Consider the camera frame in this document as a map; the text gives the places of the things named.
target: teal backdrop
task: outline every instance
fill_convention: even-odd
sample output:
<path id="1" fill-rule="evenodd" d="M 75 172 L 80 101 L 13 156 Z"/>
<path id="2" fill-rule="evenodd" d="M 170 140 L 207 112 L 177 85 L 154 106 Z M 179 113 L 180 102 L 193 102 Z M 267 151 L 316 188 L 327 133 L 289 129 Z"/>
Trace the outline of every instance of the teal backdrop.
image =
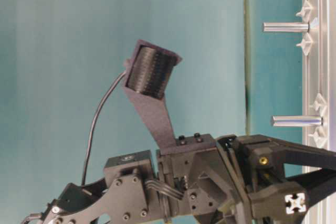
<path id="1" fill-rule="evenodd" d="M 270 125 L 272 115 L 302 115 L 302 34 L 261 31 L 263 22 L 301 22 L 302 0 L 246 0 L 245 7 L 247 132 L 302 143 L 301 129 Z"/>
<path id="2" fill-rule="evenodd" d="M 286 2 L 277 7 L 283 17 L 291 14 L 280 8 Z M 0 0 L 0 5 L 1 223 L 20 223 L 44 211 L 67 183 L 80 183 L 96 106 L 139 38 L 184 59 L 166 90 L 176 135 L 245 134 L 243 0 Z M 272 38 L 259 35 L 254 47 Z M 285 46 L 264 58 L 294 58 L 283 55 Z M 265 95 L 268 86 L 263 88 L 251 95 Z M 117 89 L 98 121 L 87 182 L 103 176 L 109 157 L 156 148 Z M 174 223 L 195 221 L 183 217 Z"/>

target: screw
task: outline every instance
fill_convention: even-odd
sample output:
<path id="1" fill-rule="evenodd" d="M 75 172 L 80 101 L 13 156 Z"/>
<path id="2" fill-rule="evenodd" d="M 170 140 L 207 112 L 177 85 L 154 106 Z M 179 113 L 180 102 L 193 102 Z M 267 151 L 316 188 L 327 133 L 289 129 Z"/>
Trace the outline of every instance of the screw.
<path id="1" fill-rule="evenodd" d="M 121 179 L 117 179 L 117 180 L 114 182 L 114 184 L 115 184 L 116 186 L 121 186 L 121 184 L 122 184 L 122 180 L 121 180 Z"/>
<path id="2" fill-rule="evenodd" d="M 130 216 L 130 214 L 129 214 L 128 212 L 125 213 L 125 214 L 122 216 L 122 219 L 123 219 L 124 221 L 128 221 L 130 218 L 131 218 L 131 216 Z"/>
<path id="3" fill-rule="evenodd" d="M 141 211 L 141 213 L 140 213 L 140 216 L 141 216 L 141 217 L 146 217 L 147 214 L 148 214 L 147 210 L 146 210 L 146 209 L 143 209 L 143 210 Z"/>
<path id="4" fill-rule="evenodd" d="M 134 176 L 132 181 L 133 183 L 137 183 L 139 181 L 139 178 L 137 176 Z"/>
<path id="5" fill-rule="evenodd" d="M 195 200 L 197 198 L 197 195 L 196 194 L 190 194 L 190 199 L 191 200 Z"/>
<path id="6" fill-rule="evenodd" d="M 53 213 L 55 213 L 55 214 L 58 214 L 59 211 L 60 211 L 60 209 L 59 209 L 59 207 L 53 207 L 53 208 L 51 209 L 51 211 L 52 211 Z"/>
<path id="7" fill-rule="evenodd" d="M 267 164 L 268 164 L 268 158 L 267 158 L 267 157 L 261 157 L 261 158 L 259 159 L 259 163 L 260 163 L 261 165 L 267 165 Z"/>
<path id="8" fill-rule="evenodd" d="M 63 222 L 62 218 L 58 218 L 55 220 L 55 224 L 61 224 Z"/>

